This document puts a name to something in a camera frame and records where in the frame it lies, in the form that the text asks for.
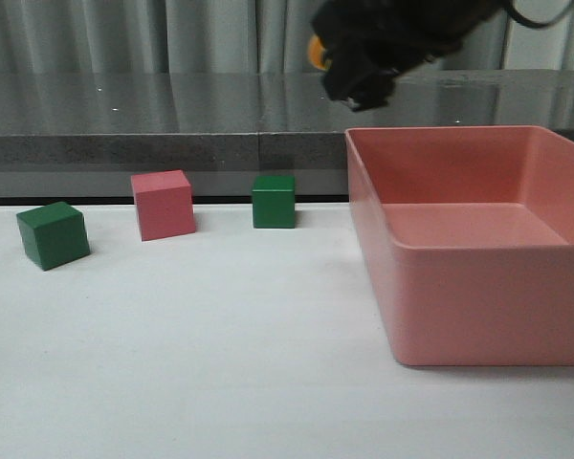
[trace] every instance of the orange object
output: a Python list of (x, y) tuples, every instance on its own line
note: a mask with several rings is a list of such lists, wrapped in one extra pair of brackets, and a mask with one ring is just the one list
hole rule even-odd
[(353, 219), (395, 358), (574, 365), (574, 142), (350, 129)]
[(323, 62), (324, 52), (325, 48), (321, 45), (321, 40), (318, 36), (313, 35), (308, 42), (308, 60), (319, 70), (327, 70), (327, 66)]

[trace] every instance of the reflective surface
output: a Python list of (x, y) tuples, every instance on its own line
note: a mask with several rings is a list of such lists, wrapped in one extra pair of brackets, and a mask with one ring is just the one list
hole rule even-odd
[[(388, 107), (358, 114), (328, 100), (314, 74), (1, 74), (0, 193), (21, 188), (5, 185), (9, 172), (319, 170), (342, 177), (346, 128), (489, 124), (537, 124), (574, 140), (574, 72), (410, 75)], [(17, 180), (40, 192), (37, 177)], [(103, 176), (89, 180), (93, 186), (77, 190), (56, 179), (43, 189), (116, 192)], [(219, 189), (205, 180), (197, 188), (248, 192), (237, 174), (223, 180), (236, 182)], [(308, 191), (345, 193), (344, 178), (318, 182)]]

